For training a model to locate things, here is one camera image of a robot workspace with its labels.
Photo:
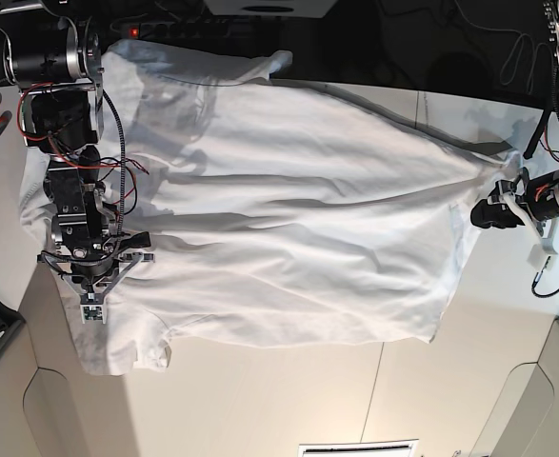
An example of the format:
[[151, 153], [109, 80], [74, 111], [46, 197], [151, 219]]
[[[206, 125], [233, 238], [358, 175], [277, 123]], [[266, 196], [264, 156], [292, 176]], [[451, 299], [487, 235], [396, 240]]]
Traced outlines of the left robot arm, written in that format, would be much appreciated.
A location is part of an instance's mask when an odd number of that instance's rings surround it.
[[[551, 87], [549, 103], [524, 153], [526, 160], [532, 157], [534, 144], [546, 140], [549, 117], [555, 114], [559, 123], [559, 1], [546, 1], [543, 6], [552, 51]], [[528, 262], [539, 270], [546, 269], [556, 256], [553, 237], [558, 218], [559, 169], [537, 177], [520, 169], [514, 180], [496, 182], [493, 191], [470, 215], [471, 222], [481, 229], [526, 228], [534, 239]]]

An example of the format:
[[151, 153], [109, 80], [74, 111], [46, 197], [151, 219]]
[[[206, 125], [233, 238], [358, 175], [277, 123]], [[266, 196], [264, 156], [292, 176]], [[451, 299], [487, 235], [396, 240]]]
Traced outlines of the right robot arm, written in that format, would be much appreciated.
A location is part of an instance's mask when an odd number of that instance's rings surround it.
[[3, 18], [5, 72], [21, 92], [17, 127], [30, 148], [49, 158], [42, 183], [54, 204], [52, 247], [38, 260], [80, 300], [83, 322], [105, 323], [106, 298], [141, 262], [153, 257], [146, 232], [129, 234], [127, 154], [103, 157], [97, 145], [103, 108], [101, 46], [90, 18], [30, 10]]

